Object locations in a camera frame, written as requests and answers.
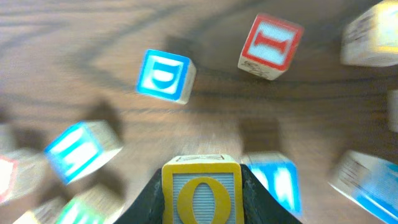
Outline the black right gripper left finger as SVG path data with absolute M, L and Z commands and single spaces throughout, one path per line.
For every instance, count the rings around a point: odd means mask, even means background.
M 132 205 L 114 224 L 162 224 L 164 210 L 162 170 L 157 169 Z

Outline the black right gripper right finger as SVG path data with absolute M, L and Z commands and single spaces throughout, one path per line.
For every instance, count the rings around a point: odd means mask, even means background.
M 302 224 L 265 189 L 247 165 L 240 167 L 245 224 Z

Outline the yellow O letter block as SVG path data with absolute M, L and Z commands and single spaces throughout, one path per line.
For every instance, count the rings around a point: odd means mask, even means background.
M 241 166 L 226 154 L 176 156 L 162 167 L 162 222 L 244 223 Z

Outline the green R letter block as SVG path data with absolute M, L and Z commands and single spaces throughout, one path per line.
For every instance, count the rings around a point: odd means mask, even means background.
M 122 197 L 102 184 L 74 196 L 62 209 L 56 224 L 114 223 L 125 206 Z

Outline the blue l letter block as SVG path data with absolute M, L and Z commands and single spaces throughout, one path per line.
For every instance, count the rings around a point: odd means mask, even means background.
M 68 185 L 103 167 L 122 148 L 107 121 L 91 120 L 71 125 L 44 149 L 44 154 Z
M 332 170 L 329 184 L 384 223 L 397 224 L 397 164 L 347 151 Z

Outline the blue I letter block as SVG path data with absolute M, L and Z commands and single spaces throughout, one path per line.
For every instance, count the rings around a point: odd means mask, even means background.
M 302 216 L 300 181 L 295 163 L 280 152 L 252 152 L 243 155 L 248 166 L 265 189 L 287 211 Z

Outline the red A letter block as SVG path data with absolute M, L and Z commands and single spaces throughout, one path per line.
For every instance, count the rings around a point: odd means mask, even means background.
M 46 160 L 29 148 L 1 153 L 1 205 L 21 198 L 39 187 Z

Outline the blue D letter block upper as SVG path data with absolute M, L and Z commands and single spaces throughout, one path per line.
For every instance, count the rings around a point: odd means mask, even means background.
M 144 54 L 136 91 L 185 105 L 189 101 L 196 74 L 196 66 L 190 58 L 149 49 Z

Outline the blue X letter block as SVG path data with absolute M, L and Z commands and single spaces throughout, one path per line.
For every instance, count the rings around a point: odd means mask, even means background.
M 397 93 L 398 90 L 391 90 L 387 94 L 389 129 L 395 133 L 397 132 Z

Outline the red I letter block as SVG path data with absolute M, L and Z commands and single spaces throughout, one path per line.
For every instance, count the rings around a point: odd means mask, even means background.
M 238 68 L 275 80 L 286 72 L 296 53 L 304 28 L 268 14 L 258 14 L 239 56 Z

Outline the yellow S letter block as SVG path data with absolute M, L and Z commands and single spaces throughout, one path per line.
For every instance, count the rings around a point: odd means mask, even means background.
M 345 27 L 340 62 L 362 67 L 397 65 L 397 1 L 381 1 Z

